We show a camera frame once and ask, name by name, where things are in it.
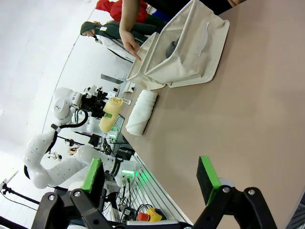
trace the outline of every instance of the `finger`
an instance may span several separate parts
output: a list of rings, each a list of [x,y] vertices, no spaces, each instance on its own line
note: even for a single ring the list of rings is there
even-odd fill
[[[133,55],[137,60],[142,61],[141,57],[137,54],[137,52],[135,50],[132,50],[131,55]]]
[[[140,46],[137,42],[135,42],[134,40],[130,42],[130,44],[133,46],[133,49],[137,52],[140,50]]]
[[[132,47],[131,44],[128,44],[128,45],[125,47],[125,49],[126,49],[126,51],[128,51],[128,52],[130,52],[130,53],[134,52],[134,48]]]

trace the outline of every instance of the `rolled white towel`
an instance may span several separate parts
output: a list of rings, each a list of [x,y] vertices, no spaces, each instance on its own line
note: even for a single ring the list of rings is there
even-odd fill
[[[158,94],[148,90],[143,90],[130,114],[126,125],[127,132],[131,135],[142,135],[149,118],[153,112],[153,106]]]

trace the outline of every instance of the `robotic arm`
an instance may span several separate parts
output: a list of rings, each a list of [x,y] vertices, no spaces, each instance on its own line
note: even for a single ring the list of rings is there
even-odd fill
[[[53,95],[56,101],[53,107],[53,113],[58,120],[56,125],[70,123],[72,109],[91,112],[91,117],[102,118],[105,114],[103,108],[106,105],[104,102],[107,99],[106,96],[107,93],[103,93],[95,85],[86,89],[84,94],[65,87],[57,88]]]
[[[55,187],[69,179],[78,171],[89,165],[93,158],[101,158],[105,173],[113,175],[119,187],[126,186],[127,177],[130,183],[134,181],[138,167],[134,161],[125,161],[119,158],[102,154],[90,146],[81,146],[78,151],[51,169],[45,169],[41,165],[44,154],[55,144],[57,134],[61,128],[81,126],[87,121],[88,112],[91,117],[102,118],[105,114],[104,100],[107,93],[103,93],[96,86],[89,88],[85,94],[75,92],[68,88],[58,88],[54,93],[55,105],[54,116],[56,124],[51,125],[52,129],[44,134],[37,135],[27,145],[23,162],[27,167],[29,178],[37,188]],[[71,109],[82,109],[86,118],[80,124],[67,125],[71,123]]]
[[[119,187],[124,187],[127,177],[130,183],[134,181],[138,166],[135,161],[126,161],[105,155],[91,146],[81,146],[77,152],[51,169],[45,169],[41,165],[42,157],[52,143],[54,132],[50,131],[33,138],[27,145],[23,162],[28,168],[30,179],[35,187],[55,187],[69,179],[78,171],[88,166],[93,158],[101,158],[105,173],[110,173]]]

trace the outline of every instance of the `green light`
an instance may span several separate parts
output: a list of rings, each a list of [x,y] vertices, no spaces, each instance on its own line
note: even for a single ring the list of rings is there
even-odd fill
[[[141,177],[143,178],[144,181],[148,181],[148,178],[144,173],[142,173]]]
[[[133,171],[129,171],[129,170],[122,170],[122,173],[128,173],[128,174],[133,174]]]

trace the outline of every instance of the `red jacket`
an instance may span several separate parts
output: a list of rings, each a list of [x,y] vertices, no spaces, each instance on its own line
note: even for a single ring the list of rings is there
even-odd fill
[[[108,0],[99,0],[96,4],[97,10],[103,10],[110,13],[110,16],[115,21],[121,21],[122,17],[122,0],[118,0],[116,2],[114,1],[108,1]],[[143,0],[140,1],[140,11],[139,15],[137,17],[137,22],[144,23],[146,21],[146,18],[148,16],[148,13],[146,11],[147,3]]]

